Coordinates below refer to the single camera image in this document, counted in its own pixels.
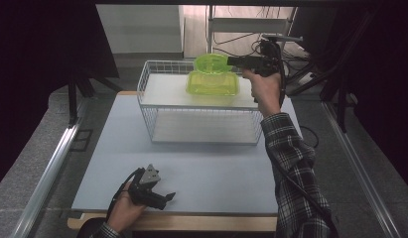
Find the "wooden table edge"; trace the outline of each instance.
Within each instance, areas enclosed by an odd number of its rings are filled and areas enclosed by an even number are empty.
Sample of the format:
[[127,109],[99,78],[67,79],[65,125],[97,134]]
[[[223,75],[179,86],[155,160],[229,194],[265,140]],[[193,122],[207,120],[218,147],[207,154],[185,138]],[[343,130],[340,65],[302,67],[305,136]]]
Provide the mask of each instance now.
[[136,91],[120,91],[117,95],[136,95]]
[[[85,221],[105,217],[105,213],[83,213],[81,218],[69,218],[68,227],[78,230]],[[207,216],[143,214],[132,230],[141,231],[242,231],[273,232],[277,224],[274,216]]]

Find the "metal rail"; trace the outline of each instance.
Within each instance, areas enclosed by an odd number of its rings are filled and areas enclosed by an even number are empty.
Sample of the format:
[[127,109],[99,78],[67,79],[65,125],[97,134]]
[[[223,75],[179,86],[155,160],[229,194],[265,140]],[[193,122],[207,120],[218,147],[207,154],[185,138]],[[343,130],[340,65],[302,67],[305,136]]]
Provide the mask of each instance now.
[[399,234],[398,229],[396,228],[395,222],[386,207],[385,202],[383,201],[382,197],[376,190],[376,187],[373,185],[370,177],[367,174],[367,171],[364,168],[355,148],[352,146],[350,139],[348,138],[347,134],[343,133],[340,129],[339,124],[337,123],[336,119],[337,115],[334,111],[333,106],[330,102],[322,102],[324,110],[328,116],[328,119],[331,122],[331,125],[334,128],[335,133],[342,145],[346,156],[348,157],[349,163],[352,166],[352,169],[357,176],[357,179],[369,201],[373,212],[377,216],[377,220],[379,221],[380,226],[382,227],[384,234],[386,237],[389,238],[396,238],[401,237]]
[[[87,103],[82,100],[79,104],[78,111],[83,112],[87,107]],[[33,194],[30,197],[22,215],[20,216],[17,225],[12,231],[10,237],[25,238],[29,235],[34,222],[39,215],[43,203],[49,195],[53,183],[61,169],[62,163],[68,153],[70,144],[79,128],[81,117],[77,119],[76,123],[67,128],[58,143],[58,146],[53,153],[49,164],[47,165],[39,183],[37,184]]]

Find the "container lid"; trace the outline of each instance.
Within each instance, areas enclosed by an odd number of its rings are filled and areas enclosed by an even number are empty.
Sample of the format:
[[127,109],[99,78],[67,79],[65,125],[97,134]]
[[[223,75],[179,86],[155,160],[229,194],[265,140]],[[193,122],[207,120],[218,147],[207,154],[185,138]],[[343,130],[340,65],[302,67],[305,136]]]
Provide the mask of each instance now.
[[232,66],[227,65],[227,56],[219,54],[205,54],[195,59],[195,70],[206,74],[220,74],[231,71]]
[[239,92],[238,77],[230,71],[205,74],[194,70],[189,73],[186,92],[195,95],[233,96]]

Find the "black handheld device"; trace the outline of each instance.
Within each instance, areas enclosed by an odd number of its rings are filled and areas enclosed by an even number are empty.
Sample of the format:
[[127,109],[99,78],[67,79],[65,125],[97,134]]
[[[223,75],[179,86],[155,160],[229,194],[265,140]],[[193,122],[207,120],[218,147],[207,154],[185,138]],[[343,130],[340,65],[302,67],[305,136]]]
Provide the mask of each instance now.
[[277,44],[276,37],[265,37],[267,40],[261,40],[258,48],[260,57],[228,57],[227,64],[241,68],[252,69],[254,73],[263,77],[270,76],[276,72],[281,74],[280,106],[285,98],[285,72],[281,59],[281,49]]
[[[126,183],[133,177],[127,190],[124,190]],[[171,201],[175,196],[175,192],[167,194],[165,196],[157,194],[152,191],[152,188],[160,181],[161,178],[158,175],[158,171],[154,169],[153,165],[149,165],[147,169],[139,168],[133,172],[126,181],[119,187],[114,193],[110,206],[107,209],[106,220],[110,217],[114,204],[117,201],[122,191],[129,192],[132,202],[135,204],[143,204],[153,208],[163,210],[166,207],[168,201]]]

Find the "plaid sleeve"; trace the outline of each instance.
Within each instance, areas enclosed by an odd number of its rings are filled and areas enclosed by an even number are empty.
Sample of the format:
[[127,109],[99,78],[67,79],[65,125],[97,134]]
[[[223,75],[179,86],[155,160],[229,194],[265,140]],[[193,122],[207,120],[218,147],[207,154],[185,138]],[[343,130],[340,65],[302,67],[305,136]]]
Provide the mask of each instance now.
[[90,238],[119,238],[120,235],[113,230],[107,223],[102,223],[101,227],[90,236]]
[[[315,151],[303,143],[289,115],[279,113],[269,116],[261,125],[268,150],[272,152],[279,166],[331,215],[328,202],[321,195],[312,170]],[[273,172],[279,207],[275,237],[329,237],[330,228],[306,198],[284,180],[274,166]]]

